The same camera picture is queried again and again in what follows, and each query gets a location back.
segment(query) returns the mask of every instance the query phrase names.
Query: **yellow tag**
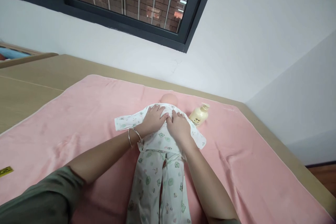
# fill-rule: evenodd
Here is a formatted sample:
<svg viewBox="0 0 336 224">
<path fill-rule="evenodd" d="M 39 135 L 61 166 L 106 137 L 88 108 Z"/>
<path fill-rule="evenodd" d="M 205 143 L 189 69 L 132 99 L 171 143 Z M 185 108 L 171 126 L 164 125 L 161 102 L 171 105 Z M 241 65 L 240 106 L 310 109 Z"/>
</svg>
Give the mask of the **yellow tag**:
<svg viewBox="0 0 336 224">
<path fill-rule="evenodd" d="M 14 171 L 10 166 L 3 168 L 0 170 L 0 177 L 7 175 L 8 173 L 11 173 Z"/>
</svg>

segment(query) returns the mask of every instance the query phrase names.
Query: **bracelet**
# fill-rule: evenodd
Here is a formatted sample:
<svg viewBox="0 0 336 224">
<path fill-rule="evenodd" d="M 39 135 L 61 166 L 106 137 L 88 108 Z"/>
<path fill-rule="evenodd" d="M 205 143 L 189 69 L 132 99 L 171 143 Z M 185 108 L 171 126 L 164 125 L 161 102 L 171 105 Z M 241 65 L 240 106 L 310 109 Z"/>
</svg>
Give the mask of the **bracelet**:
<svg viewBox="0 0 336 224">
<path fill-rule="evenodd" d="M 134 128 L 131 128 L 131 129 L 134 130 L 134 132 L 138 135 L 138 137 L 140 138 L 138 142 L 141 143 L 142 138 L 141 138 L 140 134 L 137 132 L 136 129 L 134 129 Z"/>
<path fill-rule="evenodd" d="M 133 148 L 133 146 L 132 146 L 132 144 L 131 144 L 131 138 L 130 138 L 129 135 L 130 135 L 130 129 L 128 129 L 128 140 L 129 140 L 129 142 L 130 142 L 129 144 L 131 145 L 131 148 Z"/>
</svg>

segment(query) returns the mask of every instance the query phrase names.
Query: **white wall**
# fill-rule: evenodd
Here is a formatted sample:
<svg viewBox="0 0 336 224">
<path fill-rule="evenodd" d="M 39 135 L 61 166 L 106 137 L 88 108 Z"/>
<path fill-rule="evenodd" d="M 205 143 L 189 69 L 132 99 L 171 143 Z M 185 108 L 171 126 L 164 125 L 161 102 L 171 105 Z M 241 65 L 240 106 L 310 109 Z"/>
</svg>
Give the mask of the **white wall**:
<svg viewBox="0 0 336 224">
<path fill-rule="evenodd" d="M 336 160 L 336 31 L 247 105 L 305 165 Z"/>
<path fill-rule="evenodd" d="M 19 0 L 0 39 L 245 102 L 336 28 L 336 0 L 208 0 L 187 54 Z"/>
</svg>

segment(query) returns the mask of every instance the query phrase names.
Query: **lotion bottle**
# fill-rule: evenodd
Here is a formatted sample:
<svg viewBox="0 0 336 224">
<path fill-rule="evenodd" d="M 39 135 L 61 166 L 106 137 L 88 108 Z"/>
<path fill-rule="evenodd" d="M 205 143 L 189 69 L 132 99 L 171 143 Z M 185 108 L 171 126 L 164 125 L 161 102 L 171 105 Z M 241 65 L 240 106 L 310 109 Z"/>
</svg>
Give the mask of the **lotion bottle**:
<svg viewBox="0 0 336 224">
<path fill-rule="evenodd" d="M 196 128 L 200 126 L 208 118 L 209 104 L 202 103 L 202 107 L 197 107 L 190 114 L 189 119 L 195 124 Z"/>
</svg>

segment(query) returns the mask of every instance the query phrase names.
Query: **person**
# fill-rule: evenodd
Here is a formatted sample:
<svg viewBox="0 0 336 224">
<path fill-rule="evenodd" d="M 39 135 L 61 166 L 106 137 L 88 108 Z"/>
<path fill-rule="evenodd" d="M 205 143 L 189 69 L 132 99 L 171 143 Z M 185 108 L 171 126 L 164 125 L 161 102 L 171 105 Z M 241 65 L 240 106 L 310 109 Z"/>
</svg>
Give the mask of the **person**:
<svg viewBox="0 0 336 224">
<path fill-rule="evenodd" d="M 233 203 L 190 135 L 186 118 L 173 111 L 161 116 L 164 107 L 148 110 L 135 127 L 140 136 L 158 131 L 167 121 L 168 131 L 187 158 L 192 181 L 210 224 L 238 224 Z M 135 131 L 122 133 L 80 154 L 22 195 L 0 206 L 0 223 L 69 223 L 83 186 L 93 183 L 139 140 Z"/>
</svg>

